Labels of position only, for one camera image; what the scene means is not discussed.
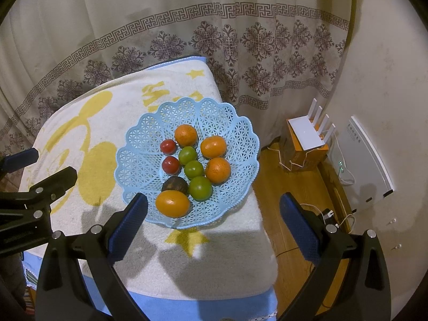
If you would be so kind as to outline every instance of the towel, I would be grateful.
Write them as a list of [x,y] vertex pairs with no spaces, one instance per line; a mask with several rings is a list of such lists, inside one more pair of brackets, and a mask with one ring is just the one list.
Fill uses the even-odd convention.
[[[25,168],[20,191],[72,166],[78,170],[78,181],[52,204],[52,229],[74,235],[104,224],[126,207],[113,176],[125,133],[142,114],[184,96],[221,101],[208,66],[199,57],[114,79],[73,100],[42,127],[34,143],[39,160]],[[43,257],[45,249],[43,245],[29,252]],[[91,276],[85,261],[81,267],[84,275]],[[252,189],[211,226],[178,231],[144,222],[114,268],[127,290],[170,300],[256,296],[271,289],[277,277]]]

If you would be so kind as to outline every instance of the red fruit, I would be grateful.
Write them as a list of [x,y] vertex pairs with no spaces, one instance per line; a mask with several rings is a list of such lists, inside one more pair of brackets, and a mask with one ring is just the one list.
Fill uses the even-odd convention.
[[162,162],[162,169],[167,174],[173,175],[180,169],[180,162],[177,158],[168,156]]
[[177,145],[174,140],[166,139],[160,143],[160,150],[164,154],[173,154],[177,149]]

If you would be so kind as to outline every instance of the wooden floor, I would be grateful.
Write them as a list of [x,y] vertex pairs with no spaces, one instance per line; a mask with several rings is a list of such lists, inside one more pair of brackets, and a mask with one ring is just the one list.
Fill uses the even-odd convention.
[[[278,144],[270,148],[278,149]],[[318,171],[285,172],[279,165],[278,152],[265,149],[260,155],[260,171],[253,183],[263,225],[270,238],[273,250],[278,260],[278,278],[275,283],[275,292],[278,299],[278,315],[281,315],[297,295],[310,274],[311,263],[306,261],[300,250],[287,250],[297,247],[290,231],[282,221],[279,201],[282,194],[291,192],[299,203],[315,205],[321,211],[325,208],[333,209],[333,204],[324,181]],[[342,260],[338,273],[328,292],[324,305],[332,305],[342,282],[347,261]],[[327,308],[321,306],[318,312]]]

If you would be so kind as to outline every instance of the curtain fold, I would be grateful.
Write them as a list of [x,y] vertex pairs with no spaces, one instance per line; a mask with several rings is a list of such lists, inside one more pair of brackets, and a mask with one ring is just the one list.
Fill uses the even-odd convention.
[[349,16],[350,0],[16,0],[0,25],[0,154],[84,92],[194,54],[266,145],[328,99]]

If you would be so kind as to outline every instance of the scalloped basket rim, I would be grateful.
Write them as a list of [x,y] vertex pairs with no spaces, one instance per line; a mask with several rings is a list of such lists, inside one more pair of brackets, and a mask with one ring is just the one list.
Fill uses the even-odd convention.
[[[138,119],[138,122],[137,122],[137,124],[136,125],[133,125],[132,127],[130,127],[127,131],[126,131],[126,133],[125,133],[125,142],[126,142],[126,145],[125,146],[122,146],[122,147],[120,147],[118,150],[117,150],[117,152],[116,152],[116,164],[117,164],[117,167],[116,167],[116,169],[115,169],[115,172],[114,172],[114,179],[115,179],[115,181],[116,181],[116,183],[123,189],[123,192],[122,192],[122,199],[123,199],[123,202],[125,203],[125,204],[127,204],[127,200],[125,199],[125,193],[128,193],[130,190],[132,191],[132,189],[134,188],[134,190],[136,190],[135,189],[135,187],[129,187],[128,188],[128,190],[125,190],[124,189],[124,187],[122,186],[122,184],[119,182],[119,180],[118,180],[118,178],[117,178],[117,173],[121,170],[121,169],[123,169],[123,165],[119,162],[119,158],[118,158],[118,156],[119,156],[119,152],[120,151],[123,151],[123,150],[127,150],[127,151],[129,151],[129,150],[131,150],[131,151],[134,151],[134,152],[136,152],[136,153],[141,153],[140,151],[138,151],[136,148],[134,148],[134,146],[132,146],[131,144],[130,144],[130,142],[128,141],[128,139],[127,139],[127,135],[128,135],[128,133],[130,132],[130,131],[132,131],[133,129],[135,129],[136,127],[138,127],[138,126],[140,126],[141,125],[141,123],[143,122],[143,120],[146,118],[146,117],[154,117],[154,118],[156,118],[156,120],[157,120],[157,117],[156,117],[156,114],[159,114],[160,113],[160,111],[161,111],[161,109],[162,108],[164,108],[165,106],[175,106],[175,107],[177,107],[178,106],[178,104],[180,104],[181,102],[183,102],[183,101],[185,101],[185,100],[190,100],[190,101],[192,101],[192,102],[194,102],[195,104],[197,103],[197,102],[199,102],[199,103],[202,103],[202,102],[204,102],[204,101],[210,101],[210,102],[214,102],[214,104],[216,105],[216,106],[228,106],[228,107],[230,107],[231,109],[232,109],[232,112],[233,112],[233,114],[235,115],[235,116],[237,116],[237,117],[239,117],[239,119],[240,120],[244,120],[244,121],[246,121],[247,123],[248,123],[248,127],[249,127],[249,133],[248,133],[248,135],[249,136],[251,136],[251,137],[254,137],[255,138],[255,141],[256,141],[256,151],[257,151],[257,154],[258,154],[258,151],[259,151],[259,149],[260,149],[260,140],[259,140],[259,138],[258,138],[258,136],[257,136],[257,134],[256,133],[254,133],[254,130],[253,130],[253,125],[251,124],[251,121],[249,120],[249,118],[248,117],[246,117],[246,116],[238,116],[238,114],[236,113],[236,110],[235,110],[235,108],[233,107],[233,105],[231,105],[231,104],[229,104],[228,102],[217,102],[215,99],[213,99],[213,98],[209,98],[209,97],[204,97],[202,100],[200,100],[200,101],[195,101],[194,99],[192,99],[191,97],[182,97],[182,98],[180,98],[179,100],[177,100],[177,101],[165,101],[165,102],[163,102],[162,104],[160,104],[159,105],[159,107],[158,107],[158,110],[156,111],[156,112],[153,112],[153,113],[144,113],[144,114],[142,114],[142,116],[140,116],[140,118]],[[165,222],[162,222],[162,221],[157,221],[157,220],[148,220],[147,218],[145,219],[145,221],[146,222],[148,222],[148,223],[153,223],[153,224],[158,224],[158,225],[162,225],[163,227],[166,227],[166,228],[171,228],[171,229],[179,229],[179,230],[182,230],[182,229],[189,229],[189,228],[192,228],[192,227],[200,227],[200,226],[205,226],[205,225],[207,225],[207,224],[210,224],[210,223],[212,223],[212,222],[215,222],[215,221],[217,221],[217,220],[219,220],[223,215],[225,215],[230,209],[232,209],[232,208],[234,208],[235,206],[237,206],[237,205],[239,205],[243,200],[244,200],[244,198],[248,195],[248,192],[249,192],[249,190],[250,190],[250,188],[251,188],[251,185],[253,184],[253,182],[254,182],[254,180],[255,180],[255,178],[257,177],[257,174],[258,174],[258,170],[259,170],[259,168],[260,168],[260,163],[258,162],[258,159],[257,159],[257,157],[255,158],[255,163],[256,163],[256,168],[255,168],[255,172],[254,172],[254,174],[253,174],[253,176],[252,176],[252,178],[251,178],[251,180],[250,180],[250,182],[248,183],[248,185],[247,185],[247,188],[245,189],[245,191],[243,192],[243,195],[237,200],[237,201],[235,201],[235,203],[234,203],[234,205],[231,205],[231,206],[228,206],[227,208],[225,208],[225,209],[223,209],[223,211],[221,212],[221,213],[219,213],[216,217],[214,217],[214,218],[211,218],[211,219],[209,219],[209,220],[206,220],[206,221],[204,221],[204,222],[201,222],[201,223],[194,223],[194,224],[190,224],[190,225],[185,225],[185,226],[174,226],[174,225],[170,225],[170,224],[167,224],[167,223],[165,223]]]

